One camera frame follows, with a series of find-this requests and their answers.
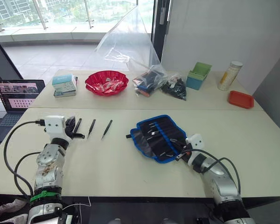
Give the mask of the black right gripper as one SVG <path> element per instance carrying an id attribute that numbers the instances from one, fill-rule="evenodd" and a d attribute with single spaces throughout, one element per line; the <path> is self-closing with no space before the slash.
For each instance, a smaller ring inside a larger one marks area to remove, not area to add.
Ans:
<path id="1" fill-rule="evenodd" d="M 180 142 L 177 139 L 170 139 L 171 144 L 176 148 L 177 150 L 182 150 L 179 155 L 176 156 L 175 160 L 179 161 L 182 159 L 189 159 L 192 155 L 192 145 L 191 143 L 185 145 L 183 142 Z"/>

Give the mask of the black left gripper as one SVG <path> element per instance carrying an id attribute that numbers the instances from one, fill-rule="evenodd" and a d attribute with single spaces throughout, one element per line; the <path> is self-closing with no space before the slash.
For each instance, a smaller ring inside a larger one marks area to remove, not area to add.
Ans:
<path id="1" fill-rule="evenodd" d="M 76 124 L 76 119 L 75 116 L 71 116 L 69 117 L 66 121 L 65 121 L 65 133 L 68 137 L 70 137 L 71 139 L 74 138 L 79 138 L 79 139 L 84 139 L 85 135 L 81 134 L 81 133 L 77 133 L 79 126 L 81 124 L 82 119 L 80 118 Z"/>

